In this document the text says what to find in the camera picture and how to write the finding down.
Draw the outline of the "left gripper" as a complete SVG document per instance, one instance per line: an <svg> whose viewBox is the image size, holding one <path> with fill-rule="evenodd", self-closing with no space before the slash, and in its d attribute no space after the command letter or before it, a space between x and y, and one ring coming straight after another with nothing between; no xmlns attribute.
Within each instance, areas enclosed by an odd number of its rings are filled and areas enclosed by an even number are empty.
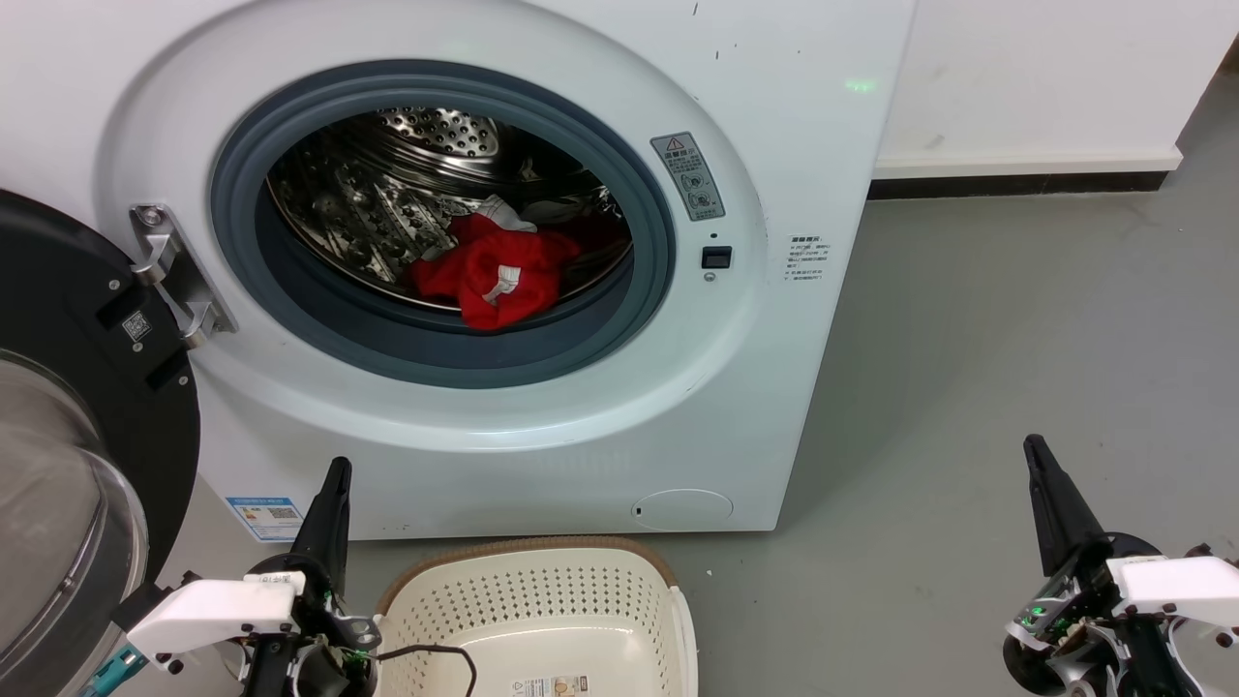
<svg viewBox="0 0 1239 697"><path fill-rule="evenodd" d="M333 459L321 490L292 542L253 572L300 572L304 591L292 597L291 619L270 631L247 631L244 696L373 696L382 646L378 621L349 612L344 602L352 463Z"/></svg>

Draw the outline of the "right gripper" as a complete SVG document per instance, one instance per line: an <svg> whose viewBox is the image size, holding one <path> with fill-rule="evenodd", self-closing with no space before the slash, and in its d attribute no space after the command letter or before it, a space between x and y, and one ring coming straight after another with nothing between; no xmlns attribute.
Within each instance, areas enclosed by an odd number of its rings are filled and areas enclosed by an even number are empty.
<svg viewBox="0 0 1239 697"><path fill-rule="evenodd" d="M1173 612L1141 609L1120 579L1167 557L1105 532L1044 437L1025 438L1025 459L1044 586L1006 626L1009 675L1037 696L1175 696Z"/></svg>

